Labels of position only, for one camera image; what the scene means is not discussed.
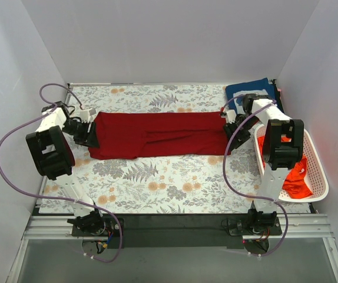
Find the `dark red t-shirt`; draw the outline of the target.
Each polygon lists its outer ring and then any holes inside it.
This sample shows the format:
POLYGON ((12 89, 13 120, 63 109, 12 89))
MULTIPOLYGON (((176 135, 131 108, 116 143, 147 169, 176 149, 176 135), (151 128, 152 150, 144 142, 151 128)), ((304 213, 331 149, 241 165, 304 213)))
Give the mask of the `dark red t-shirt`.
POLYGON ((93 159, 128 159, 187 154, 221 156, 228 139, 225 119, 206 113, 104 113, 95 118, 99 147, 93 159))

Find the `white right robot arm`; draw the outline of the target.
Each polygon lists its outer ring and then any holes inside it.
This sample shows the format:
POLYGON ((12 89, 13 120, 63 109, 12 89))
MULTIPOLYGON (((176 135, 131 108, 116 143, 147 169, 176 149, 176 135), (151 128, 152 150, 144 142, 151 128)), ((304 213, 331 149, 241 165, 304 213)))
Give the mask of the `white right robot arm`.
POLYGON ((276 224, 279 194, 290 171, 303 158, 304 123, 285 115, 276 101, 267 95, 241 94, 243 114, 222 106, 220 115, 228 143, 225 154, 239 148, 250 138, 250 129, 261 122, 266 132, 263 147, 258 150, 264 162, 261 191, 253 198, 246 225, 253 234, 263 233, 276 224))

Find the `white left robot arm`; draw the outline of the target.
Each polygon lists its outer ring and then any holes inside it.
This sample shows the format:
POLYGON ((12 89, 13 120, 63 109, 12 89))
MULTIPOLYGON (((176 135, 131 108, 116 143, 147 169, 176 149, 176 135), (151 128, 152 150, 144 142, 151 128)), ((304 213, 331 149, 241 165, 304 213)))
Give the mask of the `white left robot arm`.
POLYGON ((38 173, 54 181, 64 196, 72 199, 75 218, 68 222, 82 232, 98 236, 106 230, 106 222, 72 172, 75 157, 64 136, 69 134, 75 144, 97 149, 100 145, 96 123, 92 121, 92 110, 83 110, 79 117, 71 117, 68 108, 61 101, 44 107, 44 118, 35 132, 26 135, 26 142, 38 173))

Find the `floral patterned table cloth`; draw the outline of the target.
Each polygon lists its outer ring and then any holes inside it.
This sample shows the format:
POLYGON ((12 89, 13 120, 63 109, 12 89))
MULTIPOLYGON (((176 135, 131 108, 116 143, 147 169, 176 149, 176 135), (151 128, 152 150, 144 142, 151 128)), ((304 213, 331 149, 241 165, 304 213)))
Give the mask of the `floral patterned table cloth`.
MULTIPOLYGON (((213 112, 226 102, 223 85, 84 85, 68 102, 109 113, 213 112)), ((249 140, 227 159, 170 156, 92 159, 71 143, 74 174, 93 201, 113 213, 245 213, 261 178, 249 140)))

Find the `black folded t-shirt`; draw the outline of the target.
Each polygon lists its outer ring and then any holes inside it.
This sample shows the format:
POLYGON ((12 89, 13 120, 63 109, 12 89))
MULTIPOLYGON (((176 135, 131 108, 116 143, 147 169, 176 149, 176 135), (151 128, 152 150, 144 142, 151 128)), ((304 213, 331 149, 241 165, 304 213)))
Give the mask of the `black folded t-shirt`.
POLYGON ((281 101, 281 91, 279 90, 279 88, 276 86, 276 84, 274 82, 272 82, 272 86, 274 89, 274 96, 275 96, 275 101, 277 104, 277 107, 279 108, 279 110, 284 114, 284 109, 283 109, 283 104, 281 101))

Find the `orange t-shirt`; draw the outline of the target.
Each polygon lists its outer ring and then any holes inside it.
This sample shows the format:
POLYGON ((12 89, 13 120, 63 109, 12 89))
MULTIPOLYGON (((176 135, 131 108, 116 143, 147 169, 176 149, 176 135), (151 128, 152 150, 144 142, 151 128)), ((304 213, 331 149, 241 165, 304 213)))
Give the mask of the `orange t-shirt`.
POLYGON ((307 157, 303 154, 301 161, 297 162, 295 167, 291 169, 282 186, 282 189, 286 191, 292 199, 303 199, 313 195, 304 181, 306 174, 307 157))

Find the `white plastic laundry basket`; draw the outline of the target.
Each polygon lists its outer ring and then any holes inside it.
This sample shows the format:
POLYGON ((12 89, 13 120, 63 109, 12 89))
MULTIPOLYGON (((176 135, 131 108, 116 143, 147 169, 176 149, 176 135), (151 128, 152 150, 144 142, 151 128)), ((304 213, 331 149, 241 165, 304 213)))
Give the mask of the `white plastic laundry basket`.
MULTIPOLYGON (((257 164, 260 176, 264 175, 264 163, 260 156, 258 138, 264 136, 266 127, 259 124, 254 130, 254 149, 256 152, 257 164)), ((310 203, 323 200, 329 192, 329 184, 324 174, 323 166, 314 147, 313 141, 307 130, 304 130, 304 145, 303 153, 307 157, 307 170, 304 177, 304 182, 313 193, 311 196, 302 199, 293 199, 290 195, 282 190, 279 195, 279 200, 291 203, 310 203)))

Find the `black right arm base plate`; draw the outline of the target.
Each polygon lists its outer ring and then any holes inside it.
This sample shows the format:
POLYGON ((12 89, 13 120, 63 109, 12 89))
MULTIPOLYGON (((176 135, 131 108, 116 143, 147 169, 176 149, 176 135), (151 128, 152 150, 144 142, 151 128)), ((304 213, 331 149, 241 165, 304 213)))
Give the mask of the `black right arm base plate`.
POLYGON ((222 217, 221 228, 230 236, 280 236, 282 228, 276 218, 273 226, 266 224, 252 224, 246 214, 231 214, 222 217))

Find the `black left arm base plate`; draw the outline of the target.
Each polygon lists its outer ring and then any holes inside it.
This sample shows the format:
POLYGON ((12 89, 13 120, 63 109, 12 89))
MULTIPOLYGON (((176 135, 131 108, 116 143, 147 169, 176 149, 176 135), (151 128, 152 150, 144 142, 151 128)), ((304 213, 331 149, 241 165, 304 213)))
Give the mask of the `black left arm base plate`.
POLYGON ((119 237, 120 232, 124 232, 124 218, 118 218, 119 223, 110 217, 110 216, 103 216, 101 223, 91 225, 89 228, 80 229, 79 227, 73 225, 72 226, 72 236, 109 236, 112 235, 113 237, 119 237))

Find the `aluminium frame rail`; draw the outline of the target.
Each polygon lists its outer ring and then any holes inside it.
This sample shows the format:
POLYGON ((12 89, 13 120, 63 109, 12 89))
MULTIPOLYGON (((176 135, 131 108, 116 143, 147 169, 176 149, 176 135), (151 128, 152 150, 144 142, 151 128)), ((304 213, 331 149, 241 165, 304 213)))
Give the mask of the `aluminium frame rail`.
MULTIPOLYGON (((66 215, 32 216, 25 228, 24 239, 91 239, 73 236, 66 215)), ((334 233, 325 214, 295 213, 288 216, 286 238, 333 238, 334 233)))

